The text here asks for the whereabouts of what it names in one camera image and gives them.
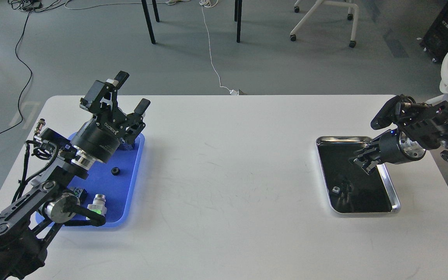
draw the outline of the black robotic arm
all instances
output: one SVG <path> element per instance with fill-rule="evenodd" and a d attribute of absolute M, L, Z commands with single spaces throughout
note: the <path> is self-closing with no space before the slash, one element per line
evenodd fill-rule
<path fill-rule="evenodd" d="M 72 140 L 51 129 L 41 133 L 44 120 L 38 122 L 33 140 L 26 142 L 23 178 L 14 201 L 0 213 L 0 280 L 9 276 L 23 279 L 44 266 L 47 247 L 63 225 L 105 224 L 105 217 L 81 207 L 79 199 L 67 186 L 74 177 L 86 179 L 93 163 L 106 163 L 121 144 L 129 149 L 144 128 L 144 111 L 150 104 L 147 99 L 142 99 L 135 112 L 129 115 L 117 106 L 117 90 L 128 76 L 121 71 L 113 80 L 94 82 L 80 100 L 80 107 L 91 112 L 93 117 Z M 34 145 L 38 158 L 49 161 L 27 178 L 30 145 Z M 24 194 L 28 183 L 33 187 Z M 30 229 L 30 219 L 35 212 L 44 220 Z M 71 221 L 76 214 L 89 219 Z M 52 223 L 46 236 L 38 238 L 37 235 Z"/>
<path fill-rule="evenodd" d="M 446 150 L 441 157 L 448 162 L 448 102 L 437 105 L 416 103 L 413 98 L 395 96 L 381 108 L 371 121 L 378 130 L 396 124 L 375 137 L 349 161 L 371 174 L 381 163 L 409 163 L 424 157 L 426 150 Z"/>

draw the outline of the chair leg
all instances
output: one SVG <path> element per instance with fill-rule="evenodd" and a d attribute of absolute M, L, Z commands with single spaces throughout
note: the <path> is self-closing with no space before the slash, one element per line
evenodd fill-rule
<path fill-rule="evenodd" d="M 325 0 L 316 0 L 316 3 L 312 6 L 312 8 L 305 14 L 305 16 L 300 20 L 300 22 L 297 24 L 297 26 L 290 32 L 290 36 L 295 36 L 295 33 L 304 25 L 305 21 L 312 16 L 312 14 L 321 6 L 321 4 Z"/>
<path fill-rule="evenodd" d="M 234 0 L 234 21 L 238 21 L 238 0 Z"/>
<path fill-rule="evenodd" d="M 293 5 L 293 10 L 295 12 L 300 12 L 300 7 L 298 6 L 300 4 L 302 0 L 297 0 L 297 2 L 295 2 L 295 5 Z"/>
<path fill-rule="evenodd" d="M 348 3 L 353 3 L 354 0 L 345 0 Z M 354 13 L 353 13 L 353 8 L 352 7 L 348 7 L 348 14 L 347 14 L 347 20 L 351 21 L 354 19 Z"/>
<path fill-rule="evenodd" d="M 338 7 L 350 7 L 353 10 L 353 24 L 352 24 L 352 35 L 350 36 L 350 47 L 355 47 L 355 35 L 357 33 L 357 24 L 359 23 L 359 6 L 351 2 L 338 2 L 326 0 L 324 2 L 326 5 L 338 6 Z"/>
<path fill-rule="evenodd" d="M 236 43 L 241 41 L 242 35 L 242 5 L 243 0 L 238 0 L 238 30 L 236 31 Z"/>
<path fill-rule="evenodd" d="M 156 0 L 151 0 L 151 4 L 153 5 L 153 11 L 155 12 L 155 21 L 157 21 L 157 23 L 159 23 L 160 22 L 160 18 L 158 17 L 157 1 Z"/>
<path fill-rule="evenodd" d="M 155 44 L 155 35 L 153 34 L 153 27 L 151 26 L 150 14 L 148 13 L 148 5 L 146 4 L 146 0 L 141 0 L 141 4 L 143 6 L 144 18 L 146 18 L 146 25 L 148 26 L 148 33 L 150 33 L 151 43 Z"/>

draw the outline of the cable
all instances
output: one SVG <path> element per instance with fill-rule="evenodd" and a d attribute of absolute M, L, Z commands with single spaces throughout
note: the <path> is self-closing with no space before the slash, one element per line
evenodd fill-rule
<path fill-rule="evenodd" d="M 96 5 L 96 6 L 91 6 L 91 7 L 85 7 L 85 8 L 69 8 L 67 7 L 67 4 L 72 1 L 72 0 L 67 0 L 67 2 L 65 2 L 65 8 L 69 9 L 69 10 L 85 10 L 85 9 L 92 9 L 92 8 L 96 8 L 96 7 L 101 7 L 101 6 L 111 6 L 111 5 L 130 5 L 130 4 L 141 4 L 141 2 L 130 2 L 130 3 L 110 3 L 110 4 L 101 4 L 101 5 Z"/>
<path fill-rule="evenodd" d="M 206 8 L 213 8 L 215 7 L 215 5 L 217 5 L 217 3 L 219 3 L 219 0 L 216 0 L 215 4 L 212 5 L 212 2 L 210 2 L 210 0 L 200 0 L 199 5 L 201 7 L 206 7 Z"/>
<path fill-rule="evenodd" d="M 65 5 L 65 8 L 69 9 L 69 10 L 85 10 L 85 9 L 92 9 L 92 8 L 96 8 L 96 7 L 101 7 L 101 6 L 110 6 L 110 5 L 131 5 L 131 4 L 141 4 L 141 2 L 126 2 L 126 3 L 110 3 L 110 4 L 101 4 L 101 5 L 96 5 L 96 6 L 91 6 L 91 7 L 84 7 L 84 8 L 69 8 L 67 6 L 67 4 L 72 1 L 72 0 L 67 0 L 67 2 L 65 2 L 62 5 Z M 165 2 L 157 2 L 157 4 L 167 4 L 169 6 L 172 5 L 176 5 L 178 2 L 189 2 L 191 0 L 167 0 Z"/>
<path fill-rule="evenodd" d="M 34 9 L 32 5 L 35 3 L 34 0 L 7 0 L 7 3 L 11 5 L 14 10 L 19 10 L 23 12 L 44 12 L 56 9 L 57 7 L 63 6 L 63 4 L 58 5 L 61 0 L 55 0 L 51 5 L 47 7 L 41 7 L 39 9 Z"/>
<path fill-rule="evenodd" d="M 30 150 L 30 143 L 35 144 L 34 141 L 28 140 L 25 142 L 26 144 L 26 150 L 25 150 L 25 157 L 24 157 L 24 161 L 23 161 L 23 174 L 22 174 L 22 179 L 20 181 L 20 185 L 18 186 L 18 189 L 15 192 L 15 195 L 13 196 L 13 200 L 12 203 L 15 202 L 18 198 L 22 197 L 23 195 L 23 191 L 25 190 L 25 186 L 27 186 L 27 184 L 34 179 L 35 177 L 37 177 L 39 174 L 43 173 L 44 171 L 46 171 L 56 160 L 56 158 L 58 157 L 58 146 L 53 143 L 53 142 L 48 142 L 48 145 L 51 145 L 53 147 L 53 157 L 50 159 L 50 161 L 48 161 L 48 163 L 46 163 L 46 165 L 41 168 L 39 171 L 37 171 L 36 173 L 32 174 L 30 177 L 25 178 L 27 176 L 27 167 L 29 164 L 29 150 Z"/>
<path fill-rule="evenodd" d="M 25 23 L 24 23 L 24 25 L 23 25 L 22 34 L 20 35 L 20 39 L 18 39 L 18 42 L 17 42 L 16 45 L 15 45 L 15 55 L 16 55 L 16 58 L 17 58 L 21 63 L 23 63 L 23 65 L 25 65 L 25 67 L 27 67 L 27 69 L 29 69 L 29 71 L 30 71 L 30 77 L 29 77 L 29 79 L 27 80 L 27 83 L 26 83 L 25 86 L 23 87 L 22 91 L 20 92 L 20 95 L 18 96 L 17 108 L 18 108 L 18 115 L 20 115 L 20 121 L 17 122 L 16 124 L 14 124 L 13 126 L 11 126 L 10 128 L 5 129 L 5 130 L 3 130 L 2 132 L 0 132 L 0 135 L 3 134 L 3 133 L 5 133 L 6 131 L 9 131 L 9 130 L 13 129 L 14 127 L 18 126 L 19 124 L 21 124 L 21 123 L 23 122 L 22 110 L 20 109 L 20 100 L 22 99 L 22 94 L 23 94 L 23 92 L 25 91 L 25 89 L 26 89 L 27 86 L 29 85 L 30 81 L 32 80 L 33 73 L 32 73 L 32 69 L 30 69 L 30 67 L 29 67 L 25 62 L 23 62 L 23 60 L 21 60 L 20 57 L 18 56 L 18 46 L 19 46 L 20 42 L 21 42 L 22 39 L 23 39 L 23 35 L 25 34 L 25 28 L 27 27 L 27 23 L 28 23 L 28 21 L 29 21 L 29 16 L 30 16 L 30 14 L 31 14 L 30 12 L 27 14 L 27 18 L 25 19 Z"/>
<path fill-rule="evenodd" d="M 199 3 L 201 5 L 201 13 L 203 14 L 203 23 L 205 23 L 206 33 L 208 35 L 208 53 L 210 54 L 210 64 L 212 65 L 214 72 L 217 74 L 217 77 L 219 78 L 219 87 L 226 88 L 227 90 L 229 90 L 229 92 L 231 92 L 229 87 L 224 87 L 222 85 L 221 76 L 219 76 L 219 73 L 217 73 L 217 70 L 215 69 L 215 66 L 214 66 L 214 62 L 212 61 L 212 48 L 210 47 L 210 32 L 208 31 L 207 22 L 205 21 L 205 13 L 203 11 L 203 7 L 206 7 L 206 6 L 204 6 L 204 3 L 202 3 L 202 2 L 204 2 L 204 1 L 200 1 Z"/>
<path fill-rule="evenodd" d="M 191 0 L 167 0 L 167 1 L 163 2 L 163 3 L 167 4 L 169 6 L 172 6 L 172 5 L 176 5 L 177 2 L 189 2 L 189 1 L 191 1 Z"/>

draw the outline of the screw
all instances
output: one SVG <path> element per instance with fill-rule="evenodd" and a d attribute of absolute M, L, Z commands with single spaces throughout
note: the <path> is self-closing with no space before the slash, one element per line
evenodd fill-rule
<path fill-rule="evenodd" d="M 44 189 L 50 189 L 50 188 L 52 188 L 54 186 L 56 186 L 56 182 L 55 181 L 48 181 L 48 182 L 45 182 L 42 187 Z"/>
<path fill-rule="evenodd" d="M 6 232 L 8 230 L 8 224 L 1 224 L 0 225 L 0 234 L 3 234 L 4 232 Z"/>

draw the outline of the white cable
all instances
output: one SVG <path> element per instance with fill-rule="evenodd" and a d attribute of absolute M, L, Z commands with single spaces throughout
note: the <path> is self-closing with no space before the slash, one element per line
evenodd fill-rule
<path fill-rule="evenodd" d="M 189 1 L 191 1 L 191 0 L 167 0 L 164 3 L 169 6 L 172 6 L 172 5 L 175 5 L 177 2 L 189 2 Z"/>
<path fill-rule="evenodd" d="M 210 54 L 210 64 L 212 65 L 212 68 L 214 70 L 214 72 L 217 74 L 217 77 L 219 78 L 219 87 L 220 88 L 226 88 L 227 90 L 229 90 L 229 92 L 231 92 L 231 90 L 229 89 L 229 87 L 224 87 L 221 83 L 221 77 L 219 76 L 219 73 L 217 73 L 217 70 L 214 67 L 214 63 L 212 62 L 212 48 L 210 48 L 210 32 L 208 31 L 208 26 L 207 26 L 207 22 L 205 21 L 205 13 L 203 11 L 203 7 L 205 7 L 204 5 L 201 4 L 202 1 L 200 1 L 200 5 L 201 5 L 201 13 L 203 14 L 203 23 L 205 23 L 205 28 L 206 28 L 206 33 L 208 35 L 208 53 Z"/>
<path fill-rule="evenodd" d="M 67 4 L 72 1 L 72 0 L 67 0 L 67 2 L 65 3 L 65 7 L 69 10 L 85 10 L 85 9 L 91 9 L 91 8 L 96 8 L 96 7 L 101 7 L 101 6 L 110 6 L 110 5 L 131 5 L 131 4 L 141 4 L 141 2 L 129 2 L 129 3 L 111 3 L 111 4 L 101 4 L 101 5 L 96 5 L 96 6 L 91 6 L 91 7 L 85 7 L 85 8 L 69 8 L 67 7 Z M 176 4 L 177 2 L 189 2 L 191 0 L 167 0 L 165 2 L 160 2 L 157 4 L 167 4 L 169 6 L 172 6 L 174 4 Z"/>
<path fill-rule="evenodd" d="M 101 7 L 101 6 L 110 6 L 110 5 L 130 5 L 130 4 L 141 4 L 141 2 L 131 2 L 131 3 L 111 3 L 111 4 L 101 4 L 101 5 L 96 5 L 96 6 L 91 6 L 91 7 L 85 7 L 85 8 L 69 8 L 67 7 L 67 4 L 72 1 L 72 0 L 67 0 L 67 2 L 65 3 L 65 7 L 69 10 L 85 10 L 85 9 L 91 9 L 91 8 L 96 8 L 96 7 Z"/>
<path fill-rule="evenodd" d="M 215 2 L 215 4 L 213 4 L 213 5 L 212 5 L 212 2 L 210 2 L 210 0 L 200 0 L 199 1 L 199 5 L 202 7 L 206 7 L 206 8 L 213 8 L 213 7 L 215 7 L 215 5 L 217 5 L 217 3 L 219 3 L 219 0 L 217 0 Z"/>

